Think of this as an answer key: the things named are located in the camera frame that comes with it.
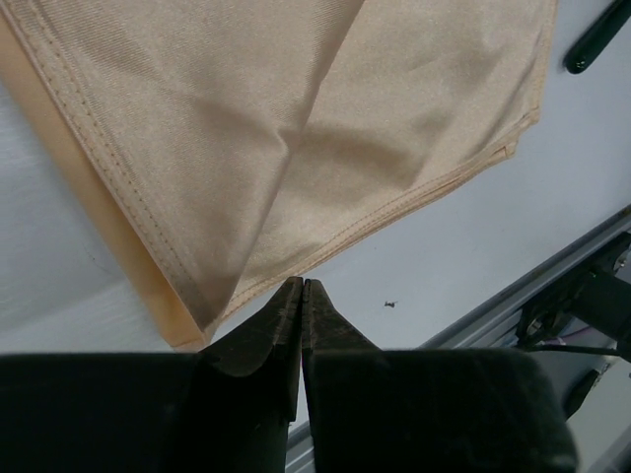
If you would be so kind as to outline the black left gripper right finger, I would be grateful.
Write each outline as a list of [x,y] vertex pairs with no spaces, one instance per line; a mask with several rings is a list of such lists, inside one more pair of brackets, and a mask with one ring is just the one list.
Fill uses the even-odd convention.
[[382,350],[303,292],[302,359],[318,472],[573,472],[543,369],[514,349]]

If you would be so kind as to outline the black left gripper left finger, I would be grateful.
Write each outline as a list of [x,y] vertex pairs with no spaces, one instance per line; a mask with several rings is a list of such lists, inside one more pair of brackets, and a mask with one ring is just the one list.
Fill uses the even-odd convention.
[[6,355],[5,472],[281,472],[304,283],[196,353]]

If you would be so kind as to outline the peach cloth napkin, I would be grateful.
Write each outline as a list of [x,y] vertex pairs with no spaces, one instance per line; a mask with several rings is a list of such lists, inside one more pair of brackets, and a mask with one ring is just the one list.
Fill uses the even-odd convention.
[[5,1],[1,78],[178,349],[540,116],[553,1]]

